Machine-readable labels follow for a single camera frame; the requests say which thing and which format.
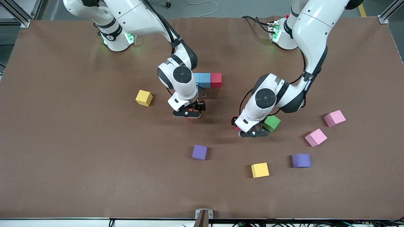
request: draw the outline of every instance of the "brown table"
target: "brown table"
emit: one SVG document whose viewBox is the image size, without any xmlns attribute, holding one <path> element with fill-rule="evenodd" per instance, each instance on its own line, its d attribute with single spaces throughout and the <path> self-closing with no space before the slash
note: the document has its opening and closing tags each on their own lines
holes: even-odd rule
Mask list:
<svg viewBox="0 0 404 227">
<path fill-rule="evenodd" d="M 32 21 L 19 33 L 0 83 L 0 217 L 397 219 L 404 213 L 403 66 L 387 25 L 344 18 L 332 30 L 307 105 L 268 137 L 230 125 L 259 76 L 287 81 L 298 50 L 270 44 L 245 19 L 172 20 L 199 57 L 194 72 L 221 72 L 200 120 L 172 116 L 156 69 L 170 53 L 159 34 L 109 51 L 91 21 Z M 138 105 L 139 89 L 152 106 Z M 322 117 L 347 121 L 328 128 Z M 328 136 L 310 147 L 304 136 Z M 194 144 L 208 160 L 191 158 Z M 291 168 L 309 153 L 312 168 Z M 253 179 L 250 165 L 271 176 Z"/>
</svg>

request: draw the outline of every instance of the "white robotic arm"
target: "white robotic arm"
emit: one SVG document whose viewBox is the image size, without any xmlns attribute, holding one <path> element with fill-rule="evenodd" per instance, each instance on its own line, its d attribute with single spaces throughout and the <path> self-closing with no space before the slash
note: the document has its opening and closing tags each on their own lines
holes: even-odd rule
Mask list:
<svg viewBox="0 0 404 227">
<path fill-rule="evenodd" d="M 115 50 L 111 48 L 115 43 L 120 43 L 121 34 L 124 34 L 124 39 L 128 33 L 139 36 L 162 34 L 173 50 L 170 57 L 158 66 L 157 74 L 166 88 L 175 90 L 168 100 L 174 109 L 173 115 L 199 118 L 206 107 L 204 102 L 197 101 L 197 87 L 191 71 L 197 66 L 198 58 L 171 25 L 154 11 L 147 0 L 144 1 L 152 10 L 141 0 L 104 0 L 107 7 L 98 5 L 99 0 L 63 0 L 63 3 L 74 15 L 91 18 L 101 30 L 104 41 L 109 40 L 106 44 L 111 50 Z"/>
<path fill-rule="evenodd" d="M 262 125 L 259 129 L 254 127 L 256 124 L 262 124 L 262 121 L 272 110 L 272 107 L 261 107 L 259 102 L 262 101 L 262 98 L 257 98 L 259 90 L 255 88 L 271 90 L 271 103 L 274 94 L 274 106 L 285 113 L 296 112 L 303 106 L 305 96 L 316 76 L 320 73 L 327 55 L 328 35 L 345 10 L 349 0 L 292 0 L 292 11 L 301 7 L 297 2 L 306 3 L 298 17 L 296 19 L 293 19 L 295 15 L 292 17 L 291 21 L 294 23 L 292 36 L 282 31 L 280 34 L 284 36 L 285 42 L 283 43 L 296 43 L 307 59 L 307 66 L 303 69 L 297 86 L 291 85 L 273 74 L 263 75 L 258 79 L 245 109 L 238 118 L 234 118 L 234 124 L 242 130 L 239 134 L 241 137 L 268 135 Z"/>
</svg>

